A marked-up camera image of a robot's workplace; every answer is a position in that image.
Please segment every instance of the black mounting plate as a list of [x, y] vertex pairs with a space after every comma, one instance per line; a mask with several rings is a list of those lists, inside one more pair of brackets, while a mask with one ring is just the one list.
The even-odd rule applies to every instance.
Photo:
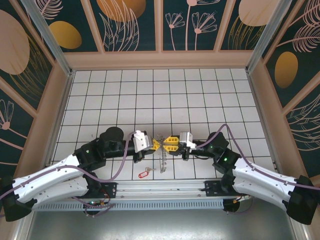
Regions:
[[99, 192], [90, 192], [82, 197], [81, 199], [104, 199], [105, 193], [109, 195], [111, 199], [116, 198], [117, 195], [117, 183], [116, 182], [101, 182], [101, 191]]
[[223, 197], [223, 196], [242, 196], [245, 194], [241, 194], [236, 192], [235, 190], [231, 192], [223, 191], [221, 187], [220, 180], [211, 180], [204, 182], [204, 189], [201, 191], [205, 192], [207, 197]]

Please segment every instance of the white grid floor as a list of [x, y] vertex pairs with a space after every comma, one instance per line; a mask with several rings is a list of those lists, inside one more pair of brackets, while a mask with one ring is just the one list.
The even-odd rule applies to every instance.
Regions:
[[[190, 131], [206, 140], [227, 123], [246, 157], [270, 170], [273, 161], [244, 69], [150, 69], [77, 71], [63, 117], [52, 163], [118, 126], [127, 136], [134, 130], [154, 138]], [[223, 135], [229, 139], [227, 131]], [[231, 149], [238, 152], [233, 141]], [[133, 164], [128, 157], [119, 180], [139, 180], [146, 167], [156, 168], [143, 180], [220, 178], [213, 160], [167, 156], [160, 173], [159, 152]], [[96, 170], [110, 178], [122, 158], [109, 159]]]

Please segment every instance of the decorative wallpaper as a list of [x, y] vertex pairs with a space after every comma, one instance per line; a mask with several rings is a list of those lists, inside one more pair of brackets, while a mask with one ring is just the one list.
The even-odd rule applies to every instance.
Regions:
[[164, 0], [163, 50], [213, 50], [225, 0]]
[[309, 177], [320, 174], [320, 85], [287, 115], [296, 146]]
[[236, 0], [221, 50], [253, 50], [279, 0]]
[[155, 51], [154, 0], [90, 0], [106, 52]]
[[0, 4], [0, 77], [38, 108], [52, 65], [9, 1]]
[[14, 175], [33, 120], [0, 90], [0, 178]]
[[320, 71], [320, 2], [306, 0], [266, 63], [284, 107]]
[[34, 2], [63, 52], [98, 51], [80, 0]]
[[285, 24], [287, 18], [289, 17], [292, 9], [294, 8], [294, 6], [296, 5], [298, 0], [292, 0], [290, 7], [288, 8], [288, 10], [286, 11], [286, 14], [284, 15], [280, 25], [278, 26], [277, 30], [275, 31], [272, 39], [270, 40], [269, 44], [266, 46], [262, 57], [265, 58], [266, 54], [268, 53], [269, 49], [271, 48], [271, 45], [274, 43], [274, 39], [276, 38], [276, 36], [279, 34], [280, 30], [282, 29], [283, 25]]

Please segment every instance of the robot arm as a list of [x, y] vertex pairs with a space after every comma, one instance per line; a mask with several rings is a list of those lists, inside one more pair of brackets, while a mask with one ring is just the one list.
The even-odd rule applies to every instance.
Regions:
[[[204, 144], [201, 141], [193, 141], [190, 132], [181, 132], [179, 136], [165, 140], [164, 144], [167, 146], [164, 149], [171, 155], [182, 155], [184, 160], [188, 160], [190, 155], [213, 158], [213, 166], [223, 174], [221, 186], [226, 193], [236, 191], [239, 194], [258, 197], [280, 207], [300, 223], [311, 223], [320, 203], [319, 191], [287, 184], [313, 186], [307, 177], [300, 176], [299, 179], [295, 179], [248, 162], [228, 148], [229, 143], [221, 132], [216, 137], [214, 135], [215, 132], [211, 133]], [[92, 171], [103, 167], [108, 158], [133, 156], [133, 161], [137, 163], [145, 155], [158, 149], [154, 146], [154, 143], [158, 144], [157, 141], [152, 141], [146, 132], [133, 132], [128, 142], [123, 139], [123, 131], [118, 127], [111, 127], [99, 138], [84, 144], [55, 165], [14, 180], [3, 178], [2, 193], [21, 186], [2, 199], [6, 220], [15, 221], [23, 218], [31, 210], [45, 203], [74, 196], [85, 198], [87, 194], [99, 191], [101, 185], [98, 181], [83, 177], [84, 173], [94, 175]], [[66, 165], [74, 168], [61, 168]], [[35, 176], [38, 178], [23, 184]]]

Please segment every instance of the metal spring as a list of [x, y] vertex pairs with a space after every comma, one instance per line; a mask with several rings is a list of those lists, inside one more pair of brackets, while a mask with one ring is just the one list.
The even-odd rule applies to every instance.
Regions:
[[161, 156], [160, 156], [160, 173], [164, 173], [166, 171], [166, 165], [167, 165], [167, 151], [165, 150], [164, 147], [164, 137], [160, 136], [160, 151], [161, 151]]

